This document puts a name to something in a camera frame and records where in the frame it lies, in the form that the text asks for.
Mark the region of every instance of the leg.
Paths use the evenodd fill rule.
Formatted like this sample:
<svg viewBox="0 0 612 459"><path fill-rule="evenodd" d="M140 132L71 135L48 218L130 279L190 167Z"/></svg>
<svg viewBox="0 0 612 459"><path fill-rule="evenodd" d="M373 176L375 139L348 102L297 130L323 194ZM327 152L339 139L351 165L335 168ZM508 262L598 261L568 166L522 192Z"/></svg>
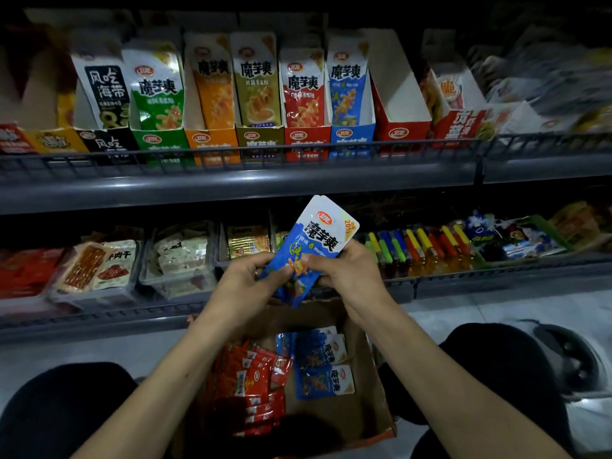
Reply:
<svg viewBox="0 0 612 459"><path fill-rule="evenodd" d="M527 333L502 324L464 324L457 327L440 345L482 384L497 393L537 424L556 442L573 454L573 445L565 404L559 394L548 361L538 344ZM407 391L398 390L397 378L389 368L381 373L392 413L424 425L425 418ZM399 401L392 396L399 393ZM440 457L444 451L433 432L427 432L417 444L413 458Z"/></svg>
<svg viewBox="0 0 612 459"><path fill-rule="evenodd" d="M0 457L69 459L132 394L110 362L61 365L31 379L0 417Z"/></svg>

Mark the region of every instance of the brown display box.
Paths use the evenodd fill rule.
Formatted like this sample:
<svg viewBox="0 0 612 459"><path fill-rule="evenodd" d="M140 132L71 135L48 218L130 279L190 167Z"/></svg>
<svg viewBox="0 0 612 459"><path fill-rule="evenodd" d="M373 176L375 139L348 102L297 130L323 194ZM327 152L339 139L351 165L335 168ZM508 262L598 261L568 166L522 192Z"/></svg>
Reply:
<svg viewBox="0 0 612 459"><path fill-rule="evenodd" d="M328 325L336 325L345 336L355 394L298 400L292 369L285 385L287 416L282 424L270 435L221 440L214 425L205 420L204 385L186 417L186 457L204 456L215 443L227 457L248 451L266 456L261 448L269 452L268 457L315 456L394 437L395 425L365 332L348 318L341 300L305 302L299 308L269 306L237 331L235 340L256 339L261 346L275 349L278 333Z"/></svg>

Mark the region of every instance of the tiled floor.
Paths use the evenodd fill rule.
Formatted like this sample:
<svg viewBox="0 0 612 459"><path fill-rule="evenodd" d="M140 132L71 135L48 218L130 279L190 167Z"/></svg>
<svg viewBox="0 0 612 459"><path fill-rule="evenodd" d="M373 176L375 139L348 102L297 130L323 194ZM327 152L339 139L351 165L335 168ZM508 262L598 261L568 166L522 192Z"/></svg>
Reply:
<svg viewBox="0 0 612 459"><path fill-rule="evenodd" d="M607 359L612 375L612 286L607 283L547 284L526 291L497 291L417 300L402 305L435 340L444 341L455 327L470 322L505 323L523 328L525 321L557 324L578 331ZM68 362L112 361L134 377L147 375L184 331L167 331L111 339L0 347L0 409L36 374ZM570 427L581 451L612 449L612 398L583 400L568 406ZM371 448L326 457L409 458L426 427L398 423L398 436Z"/></svg>

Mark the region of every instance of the red oval logo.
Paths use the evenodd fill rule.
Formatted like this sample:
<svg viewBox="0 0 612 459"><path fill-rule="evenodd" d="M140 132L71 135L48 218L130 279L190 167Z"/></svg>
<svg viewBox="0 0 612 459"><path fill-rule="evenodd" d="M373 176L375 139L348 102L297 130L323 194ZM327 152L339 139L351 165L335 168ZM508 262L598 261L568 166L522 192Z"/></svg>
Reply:
<svg viewBox="0 0 612 459"><path fill-rule="evenodd" d="M198 143L207 143L210 141L210 135L206 133L196 133L193 137L193 141Z"/></svg>
<svg viewBox="0 0 612 459"><path fill-rule="evenodd" d="M155 74L155 70L151 66L138 66L134 70L139 76L149 77Z"/></svg>
<svg viewBox="0 0 612 459"><path fill-rule="evenodd" d="M397 127L389 131L389 138L398 139L408 136L408 129L405 127Z"/></svg>
<svg viewBox="0 0 612 459"><path fill-rule="evenodd" d="M321 219L321 222L323 222L324 224L326 225L332 224L332 218L325 211L319 211L317 213L317 216L319 217L319 219Z"/></svg>
<svg viewBox="0 0 612 459"><path fill-rule="evenodd" d="M308 138L308 134L306 132L303 132L301 130L296 130L295 132L291 132L289 134L289 137L292 140L306 140L306 138Z"/></svg>
<svg viewBox="0 0 612 459"><path fill-rule="evenodd" d="M152 134L145 135L142 139L151 145L157 145L158 143L162 142L162 137Z"/></svg>
<svg viewBox="0 0 612 459"><path fill-rule="evenodd" d="M255 50L249 46L245 46L238 50L238 54L240 56L244 56L245 58L250 58L251 56L255 56Z"/></svg>
<svg viewBox="0 0 612 459"><path fill-rule="evenodd" d="M336 132L336 135L340 138L349 138L353 135L353 131L349 128L341 128Z"/></svg>
<svg viewBox="0 0 612 459"><path fill-rule="evenodd" d="M290 63L287 66L287 69L294 72L300 72L302 69L304 69L304 66L302 63Z"/></svg>
<svg viewBox="0 0 612 459"><path fill-rule="evenodd" d="M210 54L210 50L206 46L198 46L194 53L198 56L208 56Z"/></svg>

